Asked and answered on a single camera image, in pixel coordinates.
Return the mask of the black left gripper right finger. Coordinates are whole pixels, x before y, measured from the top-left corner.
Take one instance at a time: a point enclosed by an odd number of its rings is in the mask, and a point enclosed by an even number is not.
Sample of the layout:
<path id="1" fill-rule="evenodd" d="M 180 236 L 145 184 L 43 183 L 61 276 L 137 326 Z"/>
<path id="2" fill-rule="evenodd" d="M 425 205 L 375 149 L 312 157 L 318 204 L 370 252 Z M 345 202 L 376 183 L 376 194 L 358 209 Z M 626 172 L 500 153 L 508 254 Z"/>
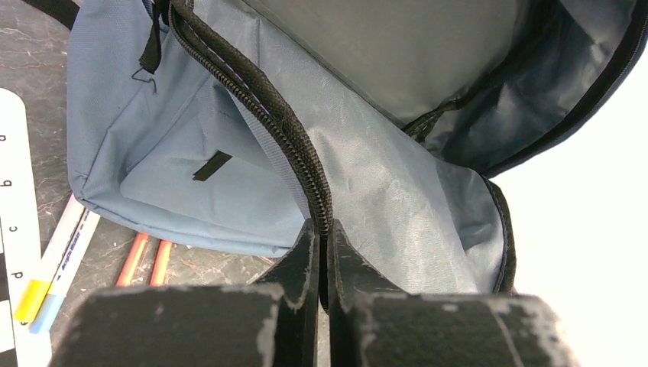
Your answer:
<path id="1" fill-rule="evenodd" d="M 561 324 L 536 297 L 408 294 L 352 247 L 326 240 L 333 366 L 576 366 Z"/>

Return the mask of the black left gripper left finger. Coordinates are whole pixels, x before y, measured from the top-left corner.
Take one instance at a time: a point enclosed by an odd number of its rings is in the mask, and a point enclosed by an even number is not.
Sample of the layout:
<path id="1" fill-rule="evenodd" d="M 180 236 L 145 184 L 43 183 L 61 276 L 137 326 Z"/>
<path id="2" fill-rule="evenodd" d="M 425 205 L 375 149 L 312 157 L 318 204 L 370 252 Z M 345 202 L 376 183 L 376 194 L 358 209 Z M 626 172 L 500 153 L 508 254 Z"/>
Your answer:
<path id="1" fill-rule="evenodd" d="M 311 220 L 250 284 L 104 288 L 79 308 L 53 366 L 314 366 L 319 236 Z"/>

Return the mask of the blue student backpack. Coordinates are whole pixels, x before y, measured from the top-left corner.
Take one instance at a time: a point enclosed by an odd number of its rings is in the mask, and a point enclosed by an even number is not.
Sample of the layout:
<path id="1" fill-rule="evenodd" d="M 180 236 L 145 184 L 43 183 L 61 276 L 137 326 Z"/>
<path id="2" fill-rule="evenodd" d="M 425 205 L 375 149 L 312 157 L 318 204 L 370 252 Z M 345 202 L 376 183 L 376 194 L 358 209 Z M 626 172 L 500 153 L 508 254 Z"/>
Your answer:
<path id="1" fill-rule="evenodd" d="M 281 256 L 310 220 L 410 293 L 516 270 L 490 178 L 577 131 L 645 1 L 35 1 L 70 29 L 67 167 L 100 216 Z"/>

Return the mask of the orange pencil right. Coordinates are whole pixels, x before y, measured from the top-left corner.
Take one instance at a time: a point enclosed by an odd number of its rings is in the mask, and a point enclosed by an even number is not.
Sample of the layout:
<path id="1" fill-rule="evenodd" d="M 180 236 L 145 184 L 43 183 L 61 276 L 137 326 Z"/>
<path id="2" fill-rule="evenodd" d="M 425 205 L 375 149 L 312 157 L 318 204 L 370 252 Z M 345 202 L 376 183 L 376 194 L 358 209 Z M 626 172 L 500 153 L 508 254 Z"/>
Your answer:
<path id="1" fill-rule="evenodd" d="M 167 266 L 170 257 L 170 251 L 173 248 L 173 243 L 162 240 L 157 248 L 157 255 L 152 269 L 151 279 L 149 285 L 151 287 L 160 287 L 164 285 Z"/>

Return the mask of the orange pencil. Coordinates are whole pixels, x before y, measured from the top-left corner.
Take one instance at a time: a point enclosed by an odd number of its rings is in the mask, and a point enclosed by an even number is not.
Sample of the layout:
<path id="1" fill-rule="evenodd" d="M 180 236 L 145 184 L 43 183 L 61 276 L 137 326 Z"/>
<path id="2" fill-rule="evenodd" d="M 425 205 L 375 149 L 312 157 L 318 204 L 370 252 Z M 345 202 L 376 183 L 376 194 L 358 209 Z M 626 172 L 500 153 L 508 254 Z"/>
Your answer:
<path id="1" fill-rule="evenodd" d="M 131 250 L 128 253 L 128 256 L 125 260 L 125 263 L 121 269 L 118 280 L 116 281 L 117 287 L 127 287 L 131 284 L 134 273 L 137 270 L 141 255 L 147 245 L 148 234 L 138 233 L 133 241 Z"/>
<path id="2" fill-rule="evenodd" d="M 151 279 L 149 285 L 151 287 L 160 287 L 164 285 L 167 266 L 170 257 L 170 251 L 173 248 L 173 243 L 162 240 L 157 248 L 157 255 L 152 269 Z"/>

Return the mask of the orange pencil left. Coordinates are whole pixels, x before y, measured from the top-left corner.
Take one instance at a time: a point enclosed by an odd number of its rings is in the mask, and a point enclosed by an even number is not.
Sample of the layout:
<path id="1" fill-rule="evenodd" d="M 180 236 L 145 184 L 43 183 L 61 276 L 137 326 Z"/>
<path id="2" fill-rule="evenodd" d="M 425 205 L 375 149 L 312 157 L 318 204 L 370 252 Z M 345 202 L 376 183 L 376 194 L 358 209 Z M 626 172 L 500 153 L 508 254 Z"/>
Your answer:
<path id="1" fill-rule="evenodd" d="M 147 245 L 148 234 L 138 233 L 133 241 L 131 250 L 128 253 L 128 256 L 125 260 L 125 263 L 121 269 L 118 280 L 116 281 L 117 287 L 127 287 L 131 284 L 134 273 L 137 270 L 141 255 Z"/>

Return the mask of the blue tipped white marker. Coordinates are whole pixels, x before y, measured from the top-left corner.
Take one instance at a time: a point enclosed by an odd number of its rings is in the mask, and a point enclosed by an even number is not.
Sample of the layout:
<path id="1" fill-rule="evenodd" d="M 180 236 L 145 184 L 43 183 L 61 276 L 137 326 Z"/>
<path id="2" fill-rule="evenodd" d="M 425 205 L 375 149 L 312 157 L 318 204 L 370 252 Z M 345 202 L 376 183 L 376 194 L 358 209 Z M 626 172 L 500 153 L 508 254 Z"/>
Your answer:
<path id="1" fill-rule="evenodd" d="M 100 216 L 98 214 L 89 209 L 84 209 L 60 266 L 47 289 L 37 316 L 30 324 L 29 331 L 32 334 L 50 332 L 79 270 L 99 220 Z"/>

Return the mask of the yellow tipped white marker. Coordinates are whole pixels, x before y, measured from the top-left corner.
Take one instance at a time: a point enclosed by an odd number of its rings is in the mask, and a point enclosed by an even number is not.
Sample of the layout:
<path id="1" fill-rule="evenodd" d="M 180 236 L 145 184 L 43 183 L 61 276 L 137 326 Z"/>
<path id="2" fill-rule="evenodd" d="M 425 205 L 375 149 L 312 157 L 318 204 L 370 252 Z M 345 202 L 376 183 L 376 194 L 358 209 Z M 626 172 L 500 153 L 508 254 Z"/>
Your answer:
<path id="1" fill-rule="evenodd" d="M 35 320 L 41 304 L 53 283 L 55 274 L 71 242 L 76 227 L 81 220 L 84 207 L 74 195 L 71 195 L 65 209 L 50 237 L 48 245 L 36 266 L 31 279 L 23 293 L 14 319 L 20 323 L 31 323 Z"/>

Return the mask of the black white chessboard mat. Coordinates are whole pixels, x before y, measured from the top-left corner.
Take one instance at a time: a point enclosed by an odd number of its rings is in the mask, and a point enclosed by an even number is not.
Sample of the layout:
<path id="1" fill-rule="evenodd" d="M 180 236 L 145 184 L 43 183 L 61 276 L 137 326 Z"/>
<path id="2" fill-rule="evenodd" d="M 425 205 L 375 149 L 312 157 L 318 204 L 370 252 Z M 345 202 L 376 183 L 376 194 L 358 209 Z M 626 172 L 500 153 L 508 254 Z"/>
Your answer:
<path id="1" fill-rule="evenodd" d="M 47 366 L 50 336 L 32 334 L 15 320 L 41 240 L 26 108 L 21 98 L 1 90 L 1 365 Z"/>

